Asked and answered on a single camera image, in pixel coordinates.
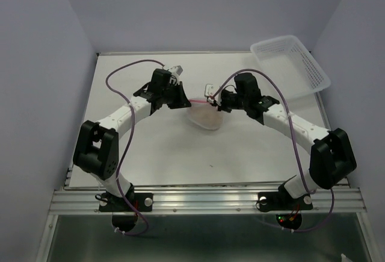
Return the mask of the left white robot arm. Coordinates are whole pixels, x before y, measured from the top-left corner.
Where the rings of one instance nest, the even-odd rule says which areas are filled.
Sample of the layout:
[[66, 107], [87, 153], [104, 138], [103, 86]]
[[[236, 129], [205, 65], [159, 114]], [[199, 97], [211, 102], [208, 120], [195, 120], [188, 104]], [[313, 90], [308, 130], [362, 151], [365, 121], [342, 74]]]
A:
[[129, 192], [132, 184], [118, 172], [119, 140], [163, 105], [170, 109], [191, 106], [180, 81], [182, 72], [181, 66], [155, 69], [150, 82], [119, 109], [97, 122], [87, 120], [81, 125], [73, 164], [95, 177], [114, 195], [112, 201], [120, 210], [130, 209], [134, 196]]

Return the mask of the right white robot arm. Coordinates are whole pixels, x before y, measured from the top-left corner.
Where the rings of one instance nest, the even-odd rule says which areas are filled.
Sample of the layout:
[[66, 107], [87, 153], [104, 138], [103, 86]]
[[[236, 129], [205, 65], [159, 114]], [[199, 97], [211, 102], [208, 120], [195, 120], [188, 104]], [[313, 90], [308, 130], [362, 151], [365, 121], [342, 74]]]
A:
[[344, 130], [316, 126], [294, 114], [281, 93], [279, 99], [263, 95], [255, 73], [255, 70], [247, 69], [234, 73], [231, 76], [235, 82], [234, 92], [226, 90], [222, 84], [205, 95], [217, 110], [244, 110], [251, 119], [290, 138], [296, 157], [299, 156], [299, 147], [307, 151], [310, 155], [309, 168], [304, 170], [298, 160], [299, 174], [284, 182], [277, 192], [279, 205], [290, 208], [303, 195], [312, 194], [318, 189], [332, 189], [356, 169], [357, 163]]

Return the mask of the white mesh laundry bag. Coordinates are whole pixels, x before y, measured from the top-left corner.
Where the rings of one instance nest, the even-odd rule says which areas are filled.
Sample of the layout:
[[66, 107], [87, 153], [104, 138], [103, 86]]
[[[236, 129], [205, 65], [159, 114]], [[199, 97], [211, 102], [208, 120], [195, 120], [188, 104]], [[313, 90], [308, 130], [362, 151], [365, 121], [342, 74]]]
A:
[[192, 123], [206, 130], [220, 129], [224, 120], [222, 112], [206, 100], [193, 98], [189, 101], [191, 106], [186, 109], [186, 116]]

